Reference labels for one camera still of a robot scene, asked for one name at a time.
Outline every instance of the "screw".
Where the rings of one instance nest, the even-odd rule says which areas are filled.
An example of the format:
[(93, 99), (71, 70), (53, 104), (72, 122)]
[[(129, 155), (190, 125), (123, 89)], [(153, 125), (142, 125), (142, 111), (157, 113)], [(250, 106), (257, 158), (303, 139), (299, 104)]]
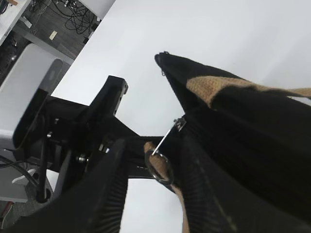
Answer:
[(51, 137), (52, 137), (52, 134), (53, 134), (53, 132), (50, 131), (50, 132), (47, 134), (47, 138), (51, 138)]
[(88, 158), (86, 158), (85, 154), (81, 154), (79, 157), (76, 157), (76, 160), (78, 163), (83, 164), (85, 162), (88, 162)]

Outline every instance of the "metal ring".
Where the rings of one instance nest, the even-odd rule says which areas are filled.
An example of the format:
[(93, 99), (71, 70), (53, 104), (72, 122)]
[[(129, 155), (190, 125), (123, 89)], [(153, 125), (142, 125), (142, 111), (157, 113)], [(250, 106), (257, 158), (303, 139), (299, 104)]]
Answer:
[[(145, 164), (150, 172), (150, 174), (161, 184), (164, 185), (170, 185), (174, 182), (174, 173), (173, 173), (173, 169), (171, 166), (171, 162), (168, 160), (168, 158), (166, 156), (164, 156), (163, 154), (159, 153), (158, 151), (156, 151), (154, 153), (155, 150), (149, 150), (145, 153)], [(167, 167), (168, 167), (168, 179), (164, 179), (156, 170), (155, 168), (152, 166), (152, 164), (150, 163), (150, 156), (160, 156), (166, 163)]]

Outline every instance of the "cable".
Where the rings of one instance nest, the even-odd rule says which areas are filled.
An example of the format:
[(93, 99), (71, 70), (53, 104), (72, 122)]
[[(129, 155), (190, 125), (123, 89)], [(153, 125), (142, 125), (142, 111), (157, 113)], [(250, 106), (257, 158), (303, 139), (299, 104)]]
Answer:
[(52, 2), (52, 0), (48, 0), (47, 5), (41, 10), (41, 12), (39, 12), (39, 13), (37, 13), (37, 14), (38, 14), (38, 15), (43, 14), (43, 13), (47, 10), (47, 8), (48, 8), (49, 5), (51, 4), (51, 2)]
[(12, 162), (10, 164), (0, 164), (0, 168), (7, 168), (7, 167), (10, 167), (14, 164), (19, 164), (19, 163), (23, 163), (24, 161), (15, 161), (15, 162)]
[(10, 209), (6, 212), (5, 216), (3, 217), (2, 223), (1, 223), (1, 229), (3, 230), (3, 226), (4, 226), (4, 221), (6, 219), (6, 217), (9, 215), (11, 209), (13, 208), (14, 203), (12, 202)]
[(35, 163), (30, 163), (30, 162), (19, 160), (19, 161), (15, 161), (15, 162), (12, 162), (12, 163), (9, 163), (9, 164), (0, 164), (0, 169), (1, 168), (11, 167), (14, 164), (20, 164), (20, 163), (26, 163), (27, 165), (30, 164), (30, 165), (34, 165), (34, 166), (39, 166), (38, 164), (35, 164)]
[(19, 171), (22, 175), (25, 176), (25, 178), (27, 180), (29, 180), (29, 182), (37, 187), (38, 186), (38, 182), (25, 170), (23, 169), (21, 166), (14, 164), (14, 162), (10, 159), (7, 159), (5, 157), (3, 157), (2, 155), (0, 155), (0, 161), (5, 162), (6, 164), (11, 164), (12, 167), (14, 167), (17, 171)]
[(43, 138), (41, 142), (41, 152), (40, 152), (40, 167), (39, 167), (39, 184), (37, 186), (37, 195), (36, 200), (39, 203), (45, 203), (48, 200), (48, 197), (45, 192), (45, 183), (47, 177), (47, 166), (48, 166), (48, 155), (47, 155), (47, 138), (46, 135), (46, 119), (44, 115), (41, 116), (42, 118), (42, 133)]
[(0, 0), (0, 15), (2, 15), (6, 11), (8, 5), (9, 3), (7, 0)]
[(77, 34), (84, 34), (86, 31), (88, 31), (89, 34), (91, 33), (91, 25), (95, 19), (95, 15), (91, 13), (89, 9), (87, 9), (82, 4), (79, 6), (75, 1), (71, 0), (67, 3), (66, 9), (64, 9), (70, 11), (70, 13), (65, 13), (57, 6), (57, 3), (55, 3), (53, 0), (52, 3), (59, 11), (59, 13), (53, 10), (51, 6), (46, 4), (44, 0), (37, 0), (37, 4), (43, 4), (47, 8), (49, 7), (50, 10), (59, 15), (61, 18), (66, 19), (67, 21), (65, 22), (65, 27), (68, 30), (76, 31)]

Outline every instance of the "white desk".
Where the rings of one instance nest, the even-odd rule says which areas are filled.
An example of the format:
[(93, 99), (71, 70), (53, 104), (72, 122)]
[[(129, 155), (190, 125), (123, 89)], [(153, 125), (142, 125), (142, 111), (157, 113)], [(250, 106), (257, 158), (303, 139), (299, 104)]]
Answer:
[(6, 11), (0, 15), (0, 45), (4, 42), (30, 1), (16, 0), (18, 3), (16, 6), (9, 4)]
[[(54, 95), (90, 104), (108, 75), (125, 78), (117, 117), (163, 135), (183, 114), (154, 61), (164, 50), (260, 84), (310, 87), (310, 9), (309, 0), (117, 0)], [(176, 199), (147, 182), (130, 182), (121, 231), (181, 232)]]

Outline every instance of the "metal clip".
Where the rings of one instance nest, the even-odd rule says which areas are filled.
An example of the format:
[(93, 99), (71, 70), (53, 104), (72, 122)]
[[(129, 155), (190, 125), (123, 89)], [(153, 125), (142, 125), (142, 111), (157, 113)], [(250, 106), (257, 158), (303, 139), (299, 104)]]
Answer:
[[(180, 119), (177, 119), (177, 120), (174, 120), (174, 125), (173, 127), (164, 135), (164, 137), (162, 138), (162, 140), (160, 141), (160, 143), (157, 145), (157, 147), (154, 149), (154, 150), (150, 150), (148, 151), (146, 154), (145, 154), (145, 164), (150, 172), (150, 174), (161, 184), (165, 184), (165, 185), (170, 185), (174, 182), (174, 174), (173, 174), (173, 169), (172, 169), (172, 165), (169, 161), (169, 159), (161, 154), (159, 152), (159, 148), (160, 146), (163, 144), (164, 140), (167, 138), (167, 136), (170, 134), (170, 132), (172, 131), (173, 128), (177, 128), (178, 132), (180, 132), (183, 127), (185, 126), (186, 124), (186, 120), (184, 118), (180, 118)], [(152, 166), (152, 164), (150, 163), (150, 156), (159, 156), (161, 157), (165, 163), (166, 163), (166, 166), (167, 166), (167, 178), (163, 178), (156, 170), (155, 168)]]

